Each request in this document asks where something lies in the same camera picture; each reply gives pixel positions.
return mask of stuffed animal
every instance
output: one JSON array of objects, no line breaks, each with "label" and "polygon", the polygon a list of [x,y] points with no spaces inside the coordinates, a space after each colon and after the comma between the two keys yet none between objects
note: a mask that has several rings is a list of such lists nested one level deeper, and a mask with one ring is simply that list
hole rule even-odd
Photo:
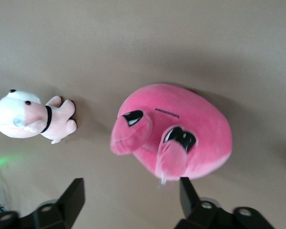
[{"label": "stuffed animal", "polygon": [[226,118],[201,96],[173,85],[153,84],[122,104],[111,135],[111,150],[133,153],[164,180],[205,176],[232,151]]},{"label": "stuffed animal", "polygon": [[71,100],[55,96],[43,106],[36,95],[13,89],[0,100],[0,132],[15,138],[41,134],[55,144],[77,129],[74,112]]}]

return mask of plush toy's paw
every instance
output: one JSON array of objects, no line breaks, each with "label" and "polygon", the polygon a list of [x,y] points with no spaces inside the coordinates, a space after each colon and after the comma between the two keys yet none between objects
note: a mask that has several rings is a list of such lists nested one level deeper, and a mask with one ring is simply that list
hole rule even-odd
[{"label": "plush toy's paw", "polygon": [[68,134],[72,134],[77,129],[76,121],[73,119],[69,119],[67,121],[66,128],[67,128]]},{"label": "plush toy's paw", "polygon": [[55,106],[55,107],[60,107],[62,103],[61,97],[60,96],[55,96],[53,98],[51,98],[46,105],[47,106]]},{"label": "plush toy's paw", "polygon": [[75,113],[75,105],[70,100],[67,99],[60,107],[60,111],[68,118],[70,118]]},{"label": "plush toy's paw", "polygon": [[116,120],[111,135],[111,150],[119,155],[130,154],[148,141],[153,124],[148,114],[137,110]]},{"label": "plush toy's paw", "polygon": [[170,127],[162,136],[158,150],[157,170],[166,179],[179,179],[187,168],[187,152],[195,144],[193,134],[182,128]]},{"label": "plush toy's paw", "polygon": [[56,143],[59,143],[61,140],[59,139],[59,140],[53,140],[53,141],[51,141],[51,144],[56,144]]}]

